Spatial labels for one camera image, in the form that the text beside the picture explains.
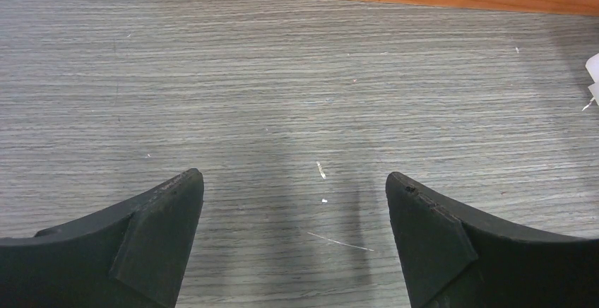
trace black plastic part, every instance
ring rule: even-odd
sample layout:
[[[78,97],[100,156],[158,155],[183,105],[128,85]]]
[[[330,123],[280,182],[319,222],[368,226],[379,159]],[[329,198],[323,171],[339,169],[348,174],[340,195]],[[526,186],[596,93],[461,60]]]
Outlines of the black plastic part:
[[[517,225],[398,172],[386,193],[412,307],[599,307],[599,240]]]
[[[191,169],[35,237],[0,239],[0,307],[174,307],[202,204]]]

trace wood grain table surface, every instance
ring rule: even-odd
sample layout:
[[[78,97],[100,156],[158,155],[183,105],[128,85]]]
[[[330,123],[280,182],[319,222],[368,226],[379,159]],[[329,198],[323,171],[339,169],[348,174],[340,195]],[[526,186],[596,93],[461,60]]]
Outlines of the wood grain table surface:
[[[597,52],[599,18],[580,16],[0,0],[0,235],[196,167],[206,202],[178,307],[408,307],[389,172],[599,236],[599,109],[581,112]]]

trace gray wooden surface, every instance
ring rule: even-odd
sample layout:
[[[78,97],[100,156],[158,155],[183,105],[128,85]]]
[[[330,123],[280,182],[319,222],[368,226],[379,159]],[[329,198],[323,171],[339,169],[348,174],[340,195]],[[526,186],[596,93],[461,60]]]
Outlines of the gray wooden surface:
[[[0,235],[197,167],[206,202],[178,307],[407,307],[391,171],[508,220],[599,235],[599,109],[581,112],[596,52],[599,18],[0,0]]]

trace white speck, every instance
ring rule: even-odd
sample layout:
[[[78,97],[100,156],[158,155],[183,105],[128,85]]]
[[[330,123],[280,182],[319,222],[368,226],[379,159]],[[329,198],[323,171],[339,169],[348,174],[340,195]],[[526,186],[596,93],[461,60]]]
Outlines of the white speck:
[[[584,108],[582,108],[582,111],[585,111],[585,110],[586,110],[586,108],[590,107],[590,106],[593,104],[593,101],[594,101],[594,100],[595,100],[595,98],[594,98],[594,97],[593,97],[593,98],[591,98],[591,101],[590,101],[590,102],[589,102],[587,105],[585,105],[585,106],[584,106]]]
[[[374,251],[374,250],[372,250],[372,249],[368,249],[368,248],[364,248],[364,247],[358,247],[358,246],[354,246],[353,244],[347,244],[347,243],[343,243],[343,242],[335,241],[334,239],[327,239],[326,237],[324,237],[324,236],[320,236],[320,235],[316,235],[316,234],[314,234],[313,232],[306,232],[306,233],[307,233],[307,234],[310,234],[310,235],[312,235],[312,236],[320,237],[321,239],[325,239],[325,240],[327,240],[327,241],[330,241],[330,242],[333,242],[333,243],[336,243],[336,244],[341,244],[342,246],[346,246],[346,247],[352,247],[352,248],[358,248],[358,249],[361,249],[361,250],[367,250],[367,251]]]
[[[319,168],[320,176],[322,176],[323,179],[326,179],[326,175],[324,174],[324,171],[322,170],[322,166],[320,165],[320,162],[316,161],[316,165]]]

